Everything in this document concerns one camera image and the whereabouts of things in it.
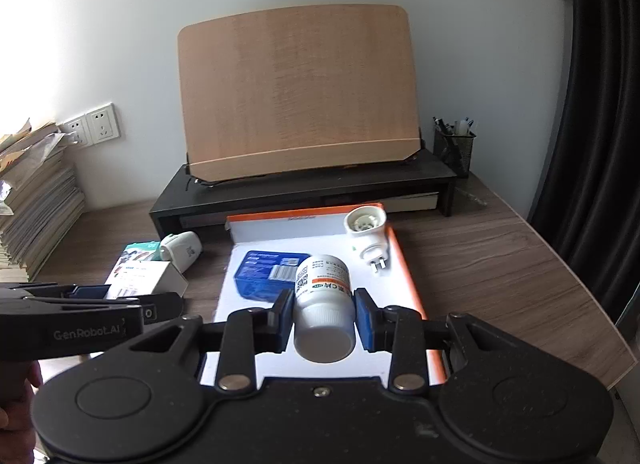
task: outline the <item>human hand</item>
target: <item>human hand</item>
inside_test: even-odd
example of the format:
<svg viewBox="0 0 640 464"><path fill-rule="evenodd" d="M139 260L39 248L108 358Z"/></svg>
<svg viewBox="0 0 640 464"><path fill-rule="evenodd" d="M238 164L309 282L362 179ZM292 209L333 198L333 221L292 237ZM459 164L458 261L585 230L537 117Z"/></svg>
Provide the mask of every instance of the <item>human hand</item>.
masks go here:
<svg viewBox="0 0 640 464"><path fill-rule="evenodd" d="M33 464L36 433L31 424L30 407L33 400L31 385L42 384L40 364L31 364L24 381L24 395L15 402L0 408L0 462L2 464Z"/></svg>

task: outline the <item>ribbed bottle cap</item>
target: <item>ribbed bottle cap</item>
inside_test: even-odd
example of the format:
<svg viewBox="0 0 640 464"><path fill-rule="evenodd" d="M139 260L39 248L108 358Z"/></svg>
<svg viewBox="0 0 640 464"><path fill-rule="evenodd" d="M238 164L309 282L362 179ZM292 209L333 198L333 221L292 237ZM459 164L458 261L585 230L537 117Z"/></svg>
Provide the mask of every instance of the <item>ribbed bottle cap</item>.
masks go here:
<svg viewBox="0 0 640 464"><path fill-rule="evenodd" d="M306 307L296 314L293 344L306 360L340 361L351 354L356 345L353 317L326 304Z"/></svg>

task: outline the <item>stack of books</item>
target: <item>stack of books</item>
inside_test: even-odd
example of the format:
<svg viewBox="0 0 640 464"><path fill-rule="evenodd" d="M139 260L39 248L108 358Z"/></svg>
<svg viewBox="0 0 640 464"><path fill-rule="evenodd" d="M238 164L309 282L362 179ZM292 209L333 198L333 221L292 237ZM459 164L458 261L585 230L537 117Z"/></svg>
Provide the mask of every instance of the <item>stack of books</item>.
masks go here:
<svg viewBox="0 0 640 464"><path fill-rule="evenodd" d="M84 208L51 123L0 137L0 283L33 281Z"/></svg>

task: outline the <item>wood grain desk surface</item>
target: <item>wood grain desk surface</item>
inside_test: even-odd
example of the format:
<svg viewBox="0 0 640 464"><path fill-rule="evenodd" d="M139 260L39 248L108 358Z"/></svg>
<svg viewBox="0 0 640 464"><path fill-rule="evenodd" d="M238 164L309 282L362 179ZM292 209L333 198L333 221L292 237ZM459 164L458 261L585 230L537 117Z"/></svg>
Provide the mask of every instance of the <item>wood grain desk surface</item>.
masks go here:
<svg viewBox="0 0 640 464"><path fill-rule="evenodd" d="M459 182L453 216L390 216L430 317L469 312L613 386L636 360L583 284L536 232L478 179ZM151 202L82 215L38 276L99 284L126 244L158 238ZM221 226L197 230L204 252L185 273L186 310L211 320L232 247Z"/></svg>

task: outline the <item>black mesh pen holder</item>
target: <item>black mesh pen holder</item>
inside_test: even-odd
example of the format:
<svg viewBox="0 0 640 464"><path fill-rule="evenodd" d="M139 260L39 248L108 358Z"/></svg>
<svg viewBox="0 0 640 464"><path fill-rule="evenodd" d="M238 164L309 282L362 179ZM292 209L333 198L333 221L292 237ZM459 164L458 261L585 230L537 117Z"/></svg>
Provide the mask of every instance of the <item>black mesh pen holder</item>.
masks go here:
<svg viewBox="0 0 640 464"><path fill-rule="evenodd" d="M460 178L469 177L471 166L471 151L474 147L476 134L469 132L468 136L455 134L444 135L439 127L433 129L433 155L449 166ZM460 151L460 157L455 153L455 147Z"/></svg>

